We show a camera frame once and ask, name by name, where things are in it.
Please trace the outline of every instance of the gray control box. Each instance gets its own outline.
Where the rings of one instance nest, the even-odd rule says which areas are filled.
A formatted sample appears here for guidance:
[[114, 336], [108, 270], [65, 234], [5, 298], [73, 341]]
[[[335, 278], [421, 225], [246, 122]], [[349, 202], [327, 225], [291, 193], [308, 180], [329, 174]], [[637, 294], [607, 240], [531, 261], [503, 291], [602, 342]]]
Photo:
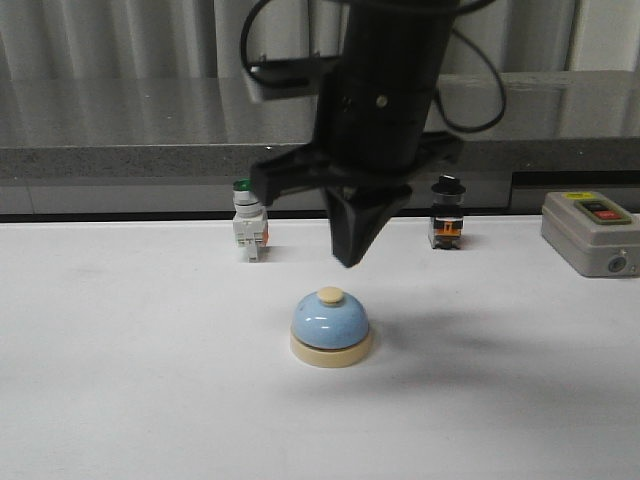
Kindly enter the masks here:
[[585, 277], [640, 274], [640, 220], [598, 192], [551, 192], [542, 236]]

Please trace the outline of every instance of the white table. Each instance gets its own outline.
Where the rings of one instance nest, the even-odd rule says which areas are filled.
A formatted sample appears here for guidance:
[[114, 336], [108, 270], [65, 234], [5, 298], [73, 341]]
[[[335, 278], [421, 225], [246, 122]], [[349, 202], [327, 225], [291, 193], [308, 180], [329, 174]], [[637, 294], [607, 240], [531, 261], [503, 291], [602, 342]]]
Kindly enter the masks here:
[[[230, 222], [0, 225], [0, 477], [640, 478], [640, 279], [586, 279], [539, 217], [424, 219], [363, 263], [322, 220], [272, 221], [247, 264]], [[319, 369], [296, 303], [336, 285], [377, 345]]]

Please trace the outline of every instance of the red button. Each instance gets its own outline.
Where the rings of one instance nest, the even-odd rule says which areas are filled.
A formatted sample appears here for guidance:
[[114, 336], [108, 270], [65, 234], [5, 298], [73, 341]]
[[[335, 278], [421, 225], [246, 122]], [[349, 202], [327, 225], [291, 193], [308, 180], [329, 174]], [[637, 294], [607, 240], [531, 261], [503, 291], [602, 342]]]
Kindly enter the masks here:
[[593, 212], [596, 217], [601, 220], [620, 220], [622, 217], [613, 210], [601, 210], [599, 212]]

